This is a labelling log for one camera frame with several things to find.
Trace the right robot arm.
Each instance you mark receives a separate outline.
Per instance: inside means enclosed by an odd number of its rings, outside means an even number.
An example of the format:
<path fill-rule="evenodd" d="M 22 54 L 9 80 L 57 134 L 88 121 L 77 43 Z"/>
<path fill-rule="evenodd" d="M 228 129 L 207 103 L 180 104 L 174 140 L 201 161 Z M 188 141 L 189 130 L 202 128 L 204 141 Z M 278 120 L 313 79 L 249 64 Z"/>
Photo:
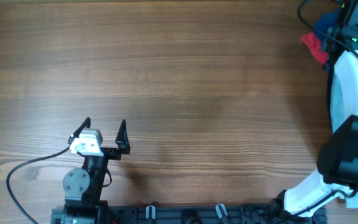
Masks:
<path fill-rule="evenodd" d="M 316 169 L 272 200 L 267 215 L 274 223 L 316 223 L 316 212 L 335 198 L 358 208 L 358 1 L 340 1 L 310 25 L 303 42 L 328 73 L 332 135 Z"/>

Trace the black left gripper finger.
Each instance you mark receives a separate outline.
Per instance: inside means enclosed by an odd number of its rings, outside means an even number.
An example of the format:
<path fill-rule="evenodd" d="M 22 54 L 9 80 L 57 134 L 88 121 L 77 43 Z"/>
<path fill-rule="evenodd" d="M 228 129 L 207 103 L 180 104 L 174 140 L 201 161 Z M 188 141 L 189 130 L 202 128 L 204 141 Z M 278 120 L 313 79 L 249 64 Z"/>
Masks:
<path fill-rule="evenodd" d="M 117 132 L 115 143 L 117 144 L 117 149 L 121 154 L 130 154 L 131 147 L 127 136 L 126 121 L 124 119 L 122 120 L 119 131 Z"/>
<path fill-rule="evenodd" d="M 68 144 L 71 144 L 75 138 L 79 138 L 80 133 L 82 132 L 82 130 L 84 130 L 85 128 L 90 128 L 91 126 L 91 118 L 87 117 L 83 123 L 80 125 L 79 128 L 77 128 L 69 137 L 68 139 Z"/>

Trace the light blue denim shorts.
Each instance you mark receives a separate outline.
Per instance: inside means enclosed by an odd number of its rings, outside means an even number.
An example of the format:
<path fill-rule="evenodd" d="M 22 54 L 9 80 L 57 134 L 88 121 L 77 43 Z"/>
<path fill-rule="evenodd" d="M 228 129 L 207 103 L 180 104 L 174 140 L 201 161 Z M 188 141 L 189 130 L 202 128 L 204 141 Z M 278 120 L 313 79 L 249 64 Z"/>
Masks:
<path fill-rule="evenodd" d="M 350 115 L 358 115 L 358 59 L 351 52 L 343 52 L 334 65 L 330 100 L 331 129 L 334 133 Z M 345 200 L 347 208 L 358 208 L 358 193 Z"/>

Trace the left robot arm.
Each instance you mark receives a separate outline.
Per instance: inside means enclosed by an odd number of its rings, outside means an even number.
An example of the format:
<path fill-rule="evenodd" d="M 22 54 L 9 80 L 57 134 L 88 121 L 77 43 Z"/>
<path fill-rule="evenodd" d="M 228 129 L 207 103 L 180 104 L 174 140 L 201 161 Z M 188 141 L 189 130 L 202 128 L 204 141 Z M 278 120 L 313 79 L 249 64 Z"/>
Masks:
<path fill-rule="evenodd" d="M 91 127 L 91 118 L 69 137 L 69 150 L 83 156 L 83 165 L 72 169 L 63 179 L 65 204 L 60 223 L 116 223 L 113 211 L 101 200 L 109 161 L 119 161 L 129 154 L 131 147 L 126 121 L 122 120 L 115 139 L 116 147 L 102 147 L 101 131 Z"/>

